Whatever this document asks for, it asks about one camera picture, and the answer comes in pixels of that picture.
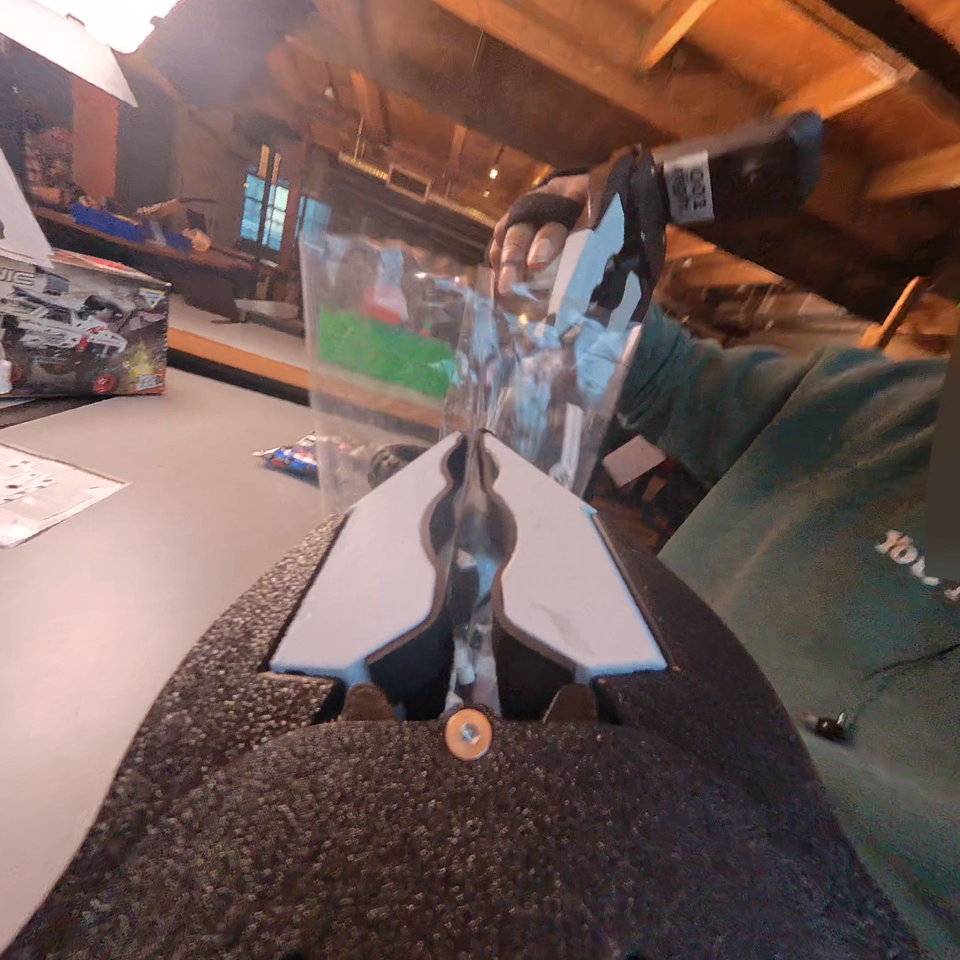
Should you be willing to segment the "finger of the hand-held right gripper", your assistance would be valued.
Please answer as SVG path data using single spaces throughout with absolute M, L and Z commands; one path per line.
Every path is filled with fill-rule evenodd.
M 555 328 L 572 329 L 590 316 L 598 320 L 597 285 L 610 258 L 621 253 L 625 223 L 621 200 L 614 194 L 597 226 L 567 238 L 547 307 Z
M 651 297 L 651 280 L 641 253 L 618 253 L 606 263 L 597 285 L 598 322 L 606 334 L 623 334 L 638 309 L 645 311 Z

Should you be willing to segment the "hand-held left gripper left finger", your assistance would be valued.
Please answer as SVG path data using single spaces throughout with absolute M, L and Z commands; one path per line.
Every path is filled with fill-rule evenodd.
M 478 599 L 458 545 L 470 441 L 452 434 L 358 500 L 270 654 L 270 672 L 378 687 L 404 715 L 440 715 Z

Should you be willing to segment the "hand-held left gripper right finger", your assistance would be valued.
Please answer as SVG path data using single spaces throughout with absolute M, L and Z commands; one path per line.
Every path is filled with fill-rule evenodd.
M 501 714 L 545 715 L 569 685 L 666 671 L 593 507 L 492 434 L 481 435 L 481 488 Z

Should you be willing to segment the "small bag of toy pins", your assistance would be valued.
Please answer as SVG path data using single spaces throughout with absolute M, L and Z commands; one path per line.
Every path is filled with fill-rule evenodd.
M 250 455 L 268 469 L 319 486 L 317 438 L 310 434 L 290 444 L 257 450 Z

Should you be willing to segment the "large clear plastic bag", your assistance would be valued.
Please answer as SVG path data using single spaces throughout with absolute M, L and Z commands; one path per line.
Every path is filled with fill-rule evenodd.
M 640 342 L 621 232 L 586 230 L 505 298 L 399 244 L 301 244 L 331 546 L 270 670 L 377 685 L 408 716 L 598 717 L 600 679 L 664 670 L 586 501 Z

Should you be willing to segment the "person's right hand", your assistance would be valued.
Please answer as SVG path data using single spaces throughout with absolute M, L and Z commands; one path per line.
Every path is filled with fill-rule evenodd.
M 495 225 L 487 253 L 494 293 L 508 296 L 527 275 L 544 270 L 562 253 L 570 230 L 558 222 L 535 228 L 528 222 L 508 225 L 504 215 Z

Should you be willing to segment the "green box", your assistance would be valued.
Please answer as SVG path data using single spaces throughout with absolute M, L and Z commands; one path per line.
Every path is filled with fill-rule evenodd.
M 425 397 L 443 398 L 455 373 L 447 341 L 346 311 L 319 308 L 316 341 L 320 362 Z

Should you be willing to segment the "person's torso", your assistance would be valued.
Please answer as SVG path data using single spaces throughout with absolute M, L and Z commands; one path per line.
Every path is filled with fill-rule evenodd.
M 930 572 L 945 360 L 801 385 L 799 474 L 741 458 L 663 550 L 762 667 L 847 836 L 918 939 L 958 958 L 958 578 Z

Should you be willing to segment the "background wooden table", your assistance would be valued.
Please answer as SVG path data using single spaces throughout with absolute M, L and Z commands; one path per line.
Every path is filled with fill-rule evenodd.
M 260 322 L 233 322 L 174 294 L 167 334 L 169 366 L 246 390 L 315 407 L 324 414 L 367 422 L 430 441 L 443 402 L 412 390 L 324 366 L 312 371 L 306 340 Z

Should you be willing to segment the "window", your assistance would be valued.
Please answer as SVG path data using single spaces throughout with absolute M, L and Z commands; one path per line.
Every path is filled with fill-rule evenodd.
M 325 232 L 330 224 L 330 206 L 306 193 L 296 203 L 290 181 L 281 175 L 282 156 L 269 145 L 259 148 L 258 160 L 248 166 L 243 187 L 243 208 L 237 248 L 255 257 L 277 257 L 284 230 L 292 226 L 294 239 L 304 228 Z

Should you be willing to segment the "white sticker sheet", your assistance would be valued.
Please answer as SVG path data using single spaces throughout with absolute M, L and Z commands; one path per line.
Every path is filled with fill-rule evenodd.
M 20 546 L 122 491 L 126 481 L 1 444 L 1 547 Z

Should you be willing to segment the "toy truck box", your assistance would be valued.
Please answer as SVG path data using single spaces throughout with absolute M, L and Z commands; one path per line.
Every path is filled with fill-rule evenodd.
M 171 285 L 55 249 L 45 268 L 1 260 L 1 401 L 165 391 Z

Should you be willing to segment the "bright light panel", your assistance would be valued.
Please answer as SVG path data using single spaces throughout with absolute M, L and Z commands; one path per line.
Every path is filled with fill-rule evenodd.
M 3 1 L 1 35 L 137 108 L 117 55 L 135 54 L 178 1 Z

